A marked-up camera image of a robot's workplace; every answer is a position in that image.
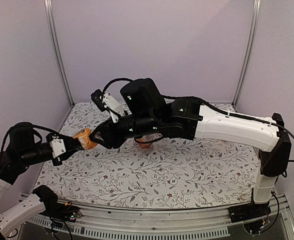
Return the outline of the slim orange drink bottle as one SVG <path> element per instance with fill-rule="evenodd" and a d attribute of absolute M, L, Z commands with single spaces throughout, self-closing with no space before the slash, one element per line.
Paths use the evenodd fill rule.
<path fill-rule="evenodd" d="M 80 142 L 80 145 L 84 150 L 92 150 L 98 145 L 98 143 L 89 138 L 91 132 L 91 129 L 84 128 L 73 136 L 74 139 L 77 139 Z"/>

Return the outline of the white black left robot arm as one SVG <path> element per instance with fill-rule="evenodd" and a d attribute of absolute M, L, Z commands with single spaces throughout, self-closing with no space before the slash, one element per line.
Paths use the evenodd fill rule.
<path fill-rule="evenodd" d="M 0 149 L 0 200 L 30 166 L 46 161 L 59 166 L 80 150 L 82 146 L 78 139 L 46 127 L 29 122 L 19 122 L 10 127 Z M 41 185 L 25 200 L 0 214 L 0 240 L 37 214 L 52 218 L 58 226 L 74 222 L 80 213 L 79 208 L 70 202 L 59 203 L 54 191 Z"/>

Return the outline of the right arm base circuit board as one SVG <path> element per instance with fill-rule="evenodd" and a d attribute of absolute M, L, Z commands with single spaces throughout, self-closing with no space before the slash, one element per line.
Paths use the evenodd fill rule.
<path fill-rule="evenodd" d="M 271 218 L 269 215 L 263 216 L 260 219 L 252 220 L 243 223 L 244 230 L 250 235 L 258 235 L 266 227 L 266 225 L 271 223 Z"/>

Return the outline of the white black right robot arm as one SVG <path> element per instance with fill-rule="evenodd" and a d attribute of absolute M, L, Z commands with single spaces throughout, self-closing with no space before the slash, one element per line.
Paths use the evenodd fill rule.
<path fill-rule="evenodd" d="M 228 211 L 234 223 L 271 212 L 271 191 L 277 177 L 287 169 L 292 148 L 280 114 L 257 118 L 219 109 L 194 96 L 164 96 L 150 78 L 126 79 L 120 93 L 129 113 L 105 89 L 92 93 L 92 101 L 111 116 L 90 134 L 91 141 L 117 149 L 127 139 L 138 142 L 143 136 L 160 134 L 161 138 L 217 139 L 255 147 L 260 171 L 251 200 Z"/>

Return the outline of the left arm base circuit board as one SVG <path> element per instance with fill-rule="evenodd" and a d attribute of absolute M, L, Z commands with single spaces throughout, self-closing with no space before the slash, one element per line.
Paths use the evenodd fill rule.
<path fill-rule="evenodd" d="M 58 217 L 64 222 L 75 222 L 82 217 L 82 213 L 79 207 L 73 205 L 72 201 L 67 201 L 59 204 Z"/>

